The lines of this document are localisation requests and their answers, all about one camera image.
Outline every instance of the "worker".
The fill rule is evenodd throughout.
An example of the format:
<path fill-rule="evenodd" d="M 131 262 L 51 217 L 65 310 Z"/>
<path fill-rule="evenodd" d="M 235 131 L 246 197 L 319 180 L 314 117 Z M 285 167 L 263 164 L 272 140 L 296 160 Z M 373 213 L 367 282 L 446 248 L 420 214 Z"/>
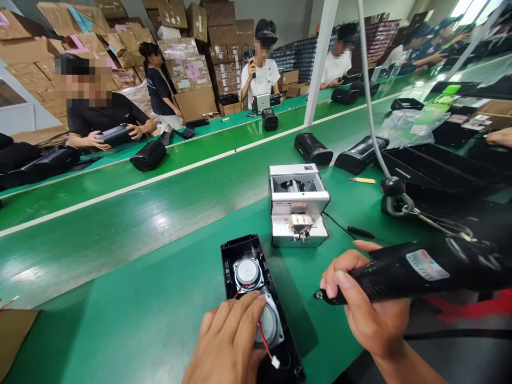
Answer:
<path fill-rule="evenodd" d="M 375 243 L 355 241 L 364 252 L 379 248 Z M 356 250 L 348 250 L 335 259 L 322 275 L 321 288 L 335 296 L 338 287 L 347 299 L 348 324 L 357 341 L 372 355 L 388 384 L 446 384 L 405 341 L 409 322 L 409 299 L 372 304 L 347 273 L 369 263 Z M 183 384 L 256 383 L 258 365 L 265 351 L 256 350 L 257 323 L 266 300 L 258 291 L 246 293 L 240 300 L 224 301 L 204 315 L 199 340 L 183 378 Z"/>
<path fill-rule="evenodd" d="M 261 19 L 254 31 L 255 56 L 242 69 L 242 101 L 252 109 L 252 97 L 266 93 L 279 94 L 277 81 L 281 77 L 274 60 L 269 59 L 270 49 L 277 42 L 276 25 L 272 20 Z"/>
<path fill-rule="evenodd" d="M 338 29 L 334 49 L 325 58 L 320 89 L 339 86 L 342 83 L 342 76 L 346 75 L 347 71 L 352 68 L 350 57 L 356 33 L 357 24 L 355 23 L 344 24 Z"/>
<path fill-rule="evenodd" d="M 489 145 L 498 145 L 512 149 L 512 127 L 489 133 L 485 140 Z"/>
<path fill-rule="evenodd" d="M 183 116 L 180 109 L 172 103 L 171 90 L 162 76 L 160 70 L 162 55 L 158 45 L 143 42 L 139 46 L 139 53 L 144 56 L 146 83 L 149 97 L 151 98 L 151 108 L 160 119 L 162 130 L 172 132 L 173 129 L 181 128 L 183 126 Z"/>
<path fill-rule="evenodd" d="M 391 64 L 402 65 L 409 61 L 412 50 L 418 49 L 431 38 L 431 27 L 426 22 L 416 26 L 402 44 L 387 50 L 377 62 L 378 66 L 388 68 Z"/>
<path fill-rule="evenodd" d="M 75 148 L 109 150 L 110 145 L 95 135 L 119 125 L 126 125 L 132 140 L 156 129 L 125 95 L 107 90 L 109 70 L 70 53 L 55 57 L 57 90 L 66 97 L 69 143 Z"/>

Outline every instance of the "red wire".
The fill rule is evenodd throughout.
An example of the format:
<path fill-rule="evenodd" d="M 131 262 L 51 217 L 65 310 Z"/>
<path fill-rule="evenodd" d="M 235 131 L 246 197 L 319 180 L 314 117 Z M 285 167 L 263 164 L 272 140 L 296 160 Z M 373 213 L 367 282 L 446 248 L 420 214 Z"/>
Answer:
<path fill-rule="evenodd" d="M 255 286 L 256 284 L 242 284 L 242 286 L 238 289 L 238 292 L 236 292 L 234 299 L 236 299 L 238 297 L 238 294 L 244 287 L 249 286 L 249 285 Z M 261 322 L 258 322 L 258 327 L 260 328 L 261 338 L 263 340 L 263 344 L 265 345 L 265 349 L 267 350 L 268 357 L 270 357 L 270 361 L 272 361 L 273 360 L 272 355 L 270 354 L 270 350 L 268 349 L 267 339 L 265 339 L 265 335 L 263 334 L 263 328 L 261 327 Z"/>

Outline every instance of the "electric screwdriver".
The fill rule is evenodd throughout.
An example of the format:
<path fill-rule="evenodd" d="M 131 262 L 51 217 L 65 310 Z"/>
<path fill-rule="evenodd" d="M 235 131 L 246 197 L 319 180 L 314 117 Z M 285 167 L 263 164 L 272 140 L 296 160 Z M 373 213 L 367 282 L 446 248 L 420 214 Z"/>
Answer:
<path fill-rule="evenodd" d="M 485 241 L 445 237 L 436 242 L 413 242 L 369 252 L 372 261 L 348 273 L 370 301 L 410 298 L 427 293 L 468 289 L 496 291 L 512 286 L 512 258 Z M 315 294 L 331 305 L 347 304 L 325 290 Z"/>

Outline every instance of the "wire connector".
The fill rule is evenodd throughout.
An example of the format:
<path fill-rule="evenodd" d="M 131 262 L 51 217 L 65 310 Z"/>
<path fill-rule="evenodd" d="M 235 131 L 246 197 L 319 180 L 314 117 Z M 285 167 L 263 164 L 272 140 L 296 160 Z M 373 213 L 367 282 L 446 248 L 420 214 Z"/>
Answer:
<path fill-rule="evenodd" d="M 281 365 L 281 362 L 277 359 L 276 355 L 272 356 L 272 365 L 275 369 L 279 369 L 279 366 Z"/>

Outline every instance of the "plastic bag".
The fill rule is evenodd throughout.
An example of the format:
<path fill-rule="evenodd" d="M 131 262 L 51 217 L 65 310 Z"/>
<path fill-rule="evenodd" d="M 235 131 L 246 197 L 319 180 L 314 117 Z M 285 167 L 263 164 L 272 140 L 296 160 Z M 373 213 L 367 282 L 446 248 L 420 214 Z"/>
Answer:
<path fill-rule="evenodd" d="M 421 111 L 400 109 L 393 111 L 384 120 L 382 126 L 375 130 L 377 136 L 389 139 L 388 148 L 403 148 L 418 144 L 434 143 L 432 131 L 449 118 L 450 114 L 440 116 L 432 126 L 418 124 Z"/>

